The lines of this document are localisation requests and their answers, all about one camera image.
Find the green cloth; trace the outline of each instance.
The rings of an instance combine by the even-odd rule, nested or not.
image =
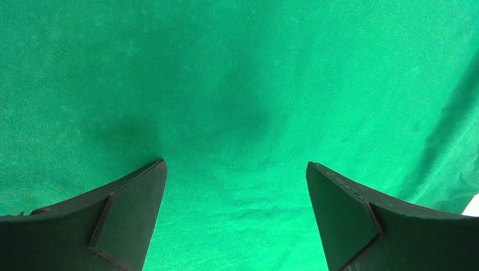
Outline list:
[[[476,0],[0,1],[0,215],[164,158],[144,270],[327,270],[308,161],[479,192],[478,49]]]

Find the green fabric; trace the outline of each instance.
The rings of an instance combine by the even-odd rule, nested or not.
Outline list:
[[[475,0],[1,1],[0,214],[164,158],[144,270],[326,270],[308,161],[479,192],[478,49]]]

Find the green background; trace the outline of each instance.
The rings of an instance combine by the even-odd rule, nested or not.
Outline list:
[[[164,158],[145,270],[326,270],[308,161],[479,192],[478,49],[478,1],[0,0],[0,215]]]

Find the black plastic part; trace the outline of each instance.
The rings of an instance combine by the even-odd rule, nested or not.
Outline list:
[[[330,271],[479,270],[479,218],[410,204],[310,162]]]
[[[0,270],[141,271],[166,175],[155,161],[29,216],[1,216]]]

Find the green surface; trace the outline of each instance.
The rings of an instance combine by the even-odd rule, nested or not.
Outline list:
[[[145,270],[326,270],[308,161],[478,193],[478,49],[475,0],[0,1],[0,214],[164,158]]]

